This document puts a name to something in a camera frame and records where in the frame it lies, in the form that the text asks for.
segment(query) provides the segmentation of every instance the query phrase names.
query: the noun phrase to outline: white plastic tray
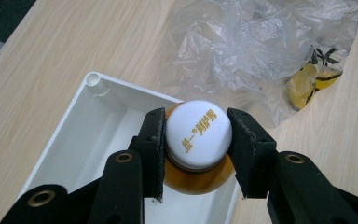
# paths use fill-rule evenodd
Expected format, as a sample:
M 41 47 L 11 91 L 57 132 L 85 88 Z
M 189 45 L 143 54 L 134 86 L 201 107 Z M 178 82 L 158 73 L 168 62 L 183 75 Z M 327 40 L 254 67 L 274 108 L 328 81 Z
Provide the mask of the white plastic tray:
M 107 157 L 128 148 L 147 112 L 180 102 L 100 73 L 87 74 L 20 195 L 43 184 L 72 192 L 99 178 Z M 163 203 L 145 199 L 145 224 L 228 223 L 237 191 L 234 176 L 197 196 L 164 186 Z

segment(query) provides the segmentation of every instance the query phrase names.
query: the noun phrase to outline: plastic bag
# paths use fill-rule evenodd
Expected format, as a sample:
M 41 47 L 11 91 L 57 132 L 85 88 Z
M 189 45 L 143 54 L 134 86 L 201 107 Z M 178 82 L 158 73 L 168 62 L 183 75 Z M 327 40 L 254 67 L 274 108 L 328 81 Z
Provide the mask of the plastic bag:
M 160 87 L 183 100 L 235 106 L 271 127 L 300 109 L 300 95 L 316 92 L 326 68 L 342 74 L 358 0 L 177 1 L 172 14 Z M 316 73 L 297 90 L 304 78 L 294 74 L 308 64 Z

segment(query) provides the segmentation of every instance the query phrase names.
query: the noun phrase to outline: amber glass jar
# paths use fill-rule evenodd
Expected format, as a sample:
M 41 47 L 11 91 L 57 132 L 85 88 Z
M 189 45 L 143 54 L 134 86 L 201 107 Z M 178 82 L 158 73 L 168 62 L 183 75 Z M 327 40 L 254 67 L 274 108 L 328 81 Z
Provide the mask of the amber glass jar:
M 227 150 L 232 130 L 227 114 L 206 101 L 189 101 L 166 111 L 164 183 L 185 194 L 204 194 L 223 185 L 234 168 Z

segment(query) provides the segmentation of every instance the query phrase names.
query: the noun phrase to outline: white jar lid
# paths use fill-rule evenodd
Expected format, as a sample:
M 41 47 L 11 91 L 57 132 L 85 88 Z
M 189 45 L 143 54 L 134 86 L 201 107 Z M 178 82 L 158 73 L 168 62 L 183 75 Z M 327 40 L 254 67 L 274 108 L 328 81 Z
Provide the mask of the white jar lid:
M 184 168 L 206 170 L 226 155 L 231 144 L 229 118 L 219 106 L 207 101 L 188 101 L 167 119 L 169 156 Z

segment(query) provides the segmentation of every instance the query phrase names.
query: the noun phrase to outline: wood grain surface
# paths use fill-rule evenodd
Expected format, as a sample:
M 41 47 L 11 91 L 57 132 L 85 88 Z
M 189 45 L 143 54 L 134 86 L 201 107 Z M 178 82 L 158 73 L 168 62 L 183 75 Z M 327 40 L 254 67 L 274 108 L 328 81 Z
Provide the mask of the wood grain surface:
M 98 71 L 158 91 L 173 0 L 38 0 L 0 51 L 0 220 L 84 76 Z M 358 195 L 358 34 L 344 75 L 268 130 Z M 265 200 L 237 200 L 232 223 L 269 223 Z

